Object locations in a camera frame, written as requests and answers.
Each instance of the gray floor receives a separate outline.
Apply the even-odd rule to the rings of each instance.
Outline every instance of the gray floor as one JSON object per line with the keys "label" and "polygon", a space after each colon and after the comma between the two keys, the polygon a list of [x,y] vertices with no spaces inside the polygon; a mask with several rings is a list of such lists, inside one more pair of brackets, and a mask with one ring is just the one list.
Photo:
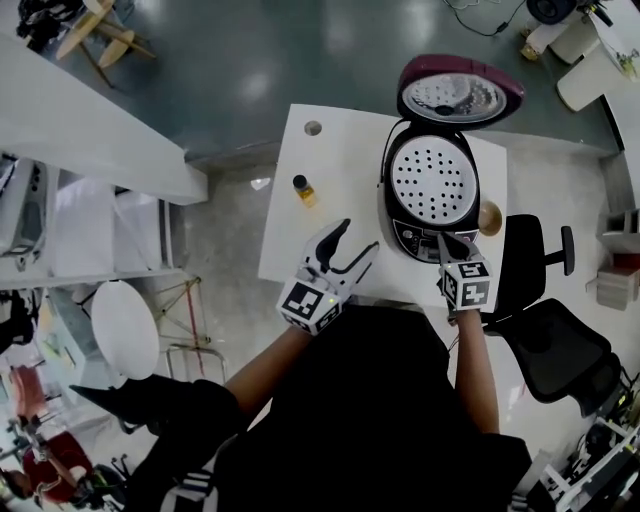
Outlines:
{"label": "gray floor", "polygon": [[[517,0],[481,0],[460,16],[492,32]],[[461,27],[440,0],[137,0],[126,24],[151,39],[157,61],[128,55],[102,84],[74,52],[58,62],[80,80],[191,152],[193,157],[279,141],[291,103],[395,114],[396,83],[420,53],[451,53],[497,66],[527,90],[524,107],[492,129],[616,145],[602,106],[578,114],[554,86],[567,67],[519,54],[523,6],[496,37]]]}

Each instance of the white table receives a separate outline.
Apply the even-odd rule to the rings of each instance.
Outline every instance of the white table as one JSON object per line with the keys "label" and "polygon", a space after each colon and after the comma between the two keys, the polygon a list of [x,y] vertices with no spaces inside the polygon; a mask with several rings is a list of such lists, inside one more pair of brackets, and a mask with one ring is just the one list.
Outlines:
{"label": "white table", "polygon": [[[305,124],[322,131],[307,135]],[[354,293],[370,297],[445,307],[436,287],[438,265],[421,263],[399,251],[383,235],[377,187],[384,144],[395,117],[331,107],[292,105],[285,128],[260,257],[259,277],[284,282],[300,263],[307,240],[330,222],[350,218],[332,265],[346,266],[368,244],[380,252]],[[507,152],[502,146],[467,136],[480,178],[481,198],[507,212]],[[306,208],[292,180],[304,174],[318,204]],[[489,260],[493,283],[483,311],[493,311],[504,247],[504,227],[494,237],[479,235],[477,246]]]}
{"label": "white table", "polygon": [[600,18],[590,15],[589,20],[600,41],[595,47],[591,40],[582,47],[593,48],[587,56],[564,75],[556,89],[560,99],[574,112],[586,107],[603,94],[629,82],[638,82],[635,75],[627,75],[618,62],[617,54],[629,54],[614,27],[608,27]]}

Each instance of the desk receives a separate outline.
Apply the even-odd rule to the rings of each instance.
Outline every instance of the desk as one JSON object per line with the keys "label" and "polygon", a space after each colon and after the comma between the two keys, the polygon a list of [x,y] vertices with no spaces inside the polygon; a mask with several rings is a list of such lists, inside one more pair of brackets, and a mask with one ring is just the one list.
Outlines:
{"label": "desk", "polygon": [[[318,135],[305,133],[309,121],[320,123]],[[380,251],[355,294],[420,305],[446,307],[436,287],[439,266],[402,254],[382,232],[377,187],[385,141],[397,119],[353,110],[292,105],[278,159],[271,204],[264,233],[260,268],[262,279],[284,282],[293,276],[307,240],[329,223],[352,220],[332,261],[344,267],[368,244],[379,241]],[[507,212],[506,149],[466,137],[478,168],[481,199]],[[307,209],[292,180],[304,174],[318,203]],[[483,311],[493,311],[500,280],[504,229],[494,237],[478,236],[477,245],[491,263],[493,283]]]}

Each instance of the chair backrest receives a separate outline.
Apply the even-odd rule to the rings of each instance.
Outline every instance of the chair backrest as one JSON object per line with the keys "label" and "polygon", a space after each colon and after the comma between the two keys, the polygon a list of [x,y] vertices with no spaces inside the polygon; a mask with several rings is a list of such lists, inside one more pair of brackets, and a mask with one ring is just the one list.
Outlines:
{"label": "chair backrest", "polygon": [[504,251],[496,310],[483,322],[496,322],[536,302],[544,294],[547,268],[540,220],[535,215],[510,215],[505,223]]}
{"label": "chair backrest", "polygon": [[555,299],[547,299],[485,327],[502,336],[518,361],[531,395],[551,403],[575,392],[599,368],[611,345]]}

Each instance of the bottle cap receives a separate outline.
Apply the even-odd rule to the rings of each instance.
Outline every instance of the bottle cap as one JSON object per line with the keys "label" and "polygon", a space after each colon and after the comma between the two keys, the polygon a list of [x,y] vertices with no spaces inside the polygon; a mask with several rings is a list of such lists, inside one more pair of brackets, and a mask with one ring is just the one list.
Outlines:
{"label": "bottle cap", "polygon": [[307,178],[305,178],[302,174],[298,174],[293,178],[293,186],[299,190],[305,188],[309,183],[307,182]]}

